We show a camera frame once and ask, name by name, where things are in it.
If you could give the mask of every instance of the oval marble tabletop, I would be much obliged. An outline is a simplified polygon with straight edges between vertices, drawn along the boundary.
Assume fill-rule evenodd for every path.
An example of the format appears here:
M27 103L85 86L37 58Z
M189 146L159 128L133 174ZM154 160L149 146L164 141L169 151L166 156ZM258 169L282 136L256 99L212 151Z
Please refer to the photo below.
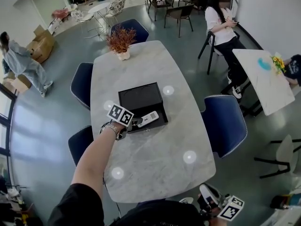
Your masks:
M115 143L104 174L115 202L171 197L211 178L215 163L197 103L177 64L160 41L134 44L129 60L113 52L94 61L91 121L94 138L118 92L157 82L168 124L128 134Z

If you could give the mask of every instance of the white remote control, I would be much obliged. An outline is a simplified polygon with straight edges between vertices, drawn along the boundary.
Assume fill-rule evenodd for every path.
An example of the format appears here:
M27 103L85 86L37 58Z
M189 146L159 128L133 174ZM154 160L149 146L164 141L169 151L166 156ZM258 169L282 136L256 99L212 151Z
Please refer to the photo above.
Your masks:
M139 128L159 119L159 115L156 111L153 111L153 112L143 116L142 119L143 119L142 123L137 125Z

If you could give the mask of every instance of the blue paint stain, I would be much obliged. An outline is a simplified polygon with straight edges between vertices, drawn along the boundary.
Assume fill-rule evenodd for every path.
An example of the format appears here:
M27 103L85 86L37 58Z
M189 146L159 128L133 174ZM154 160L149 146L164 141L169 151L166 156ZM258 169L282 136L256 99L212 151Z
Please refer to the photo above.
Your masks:
M267 62L264 62L262 58L258 59L259 66L264 70L271 70L271 65Z

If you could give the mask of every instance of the gray sweatshirt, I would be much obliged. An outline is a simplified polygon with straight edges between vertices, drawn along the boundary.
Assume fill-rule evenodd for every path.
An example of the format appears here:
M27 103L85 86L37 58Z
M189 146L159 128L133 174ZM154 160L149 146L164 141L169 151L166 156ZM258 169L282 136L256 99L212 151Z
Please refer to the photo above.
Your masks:
M14 40L8 43L8 52L3 51L3 58L15 75L20 75L32 62L30 51L18 45Z

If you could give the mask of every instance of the gray-green floor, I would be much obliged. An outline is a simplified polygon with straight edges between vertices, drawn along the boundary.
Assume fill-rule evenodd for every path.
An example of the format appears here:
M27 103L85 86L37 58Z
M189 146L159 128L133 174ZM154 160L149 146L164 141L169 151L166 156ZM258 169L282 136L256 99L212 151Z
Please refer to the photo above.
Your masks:
M159 9L156 22L152 20L153 9L149 17L144 5L126 8L118 16L119 21L130 18L137 19L149 30L148 40L160 40L165 45L181 69L200 110L204 109L204 97L219 94L227 83L227 64L223 57L217 59L214 55L209 76L206 74L209 48L198 60L206 38L204 15L193 11L194 32L188 21L182 21L181 38L177 37L176 20L168 19L166 29L163 28L164 10ZM255 48L241 31L238 32L247 48ZM68 188L75 169L67 141L79 129L91 124L89 111L70 92L71 80L79 63L93 62L108 52L104 39L84 39L84 36L77 25L56 37L55 48L43 65L55 82L52 90L43 99L35 88L31 88L18 97L15 106L11 134L12 171L15 182L28 187L23 190L25 199L35 204L43 222ZM249 87L242 103L250 104L255 99L255 92ZM265 152L267 157L273 158L275 146L268 145L270 140L283 139L288 133L298 137L300 104L301 98L297 97L295 102L269 117L263 113L256 118L246 117L246 140L226 158L216 158L217 172L209 183L222 193L234 194L246 202L243 212L229 225L259 226L273 212L269 208L271 198L288 193L292 188L292 179L288 175L260 180L260 174L277 170L277 167L254 162L253 157ZM178 200L184 195L196 199L197 194L195 188L173 199ZM122 215L134 206L120 204ZM104 192L103 208L105 223L109 224L118 216L118 211L107 192Z

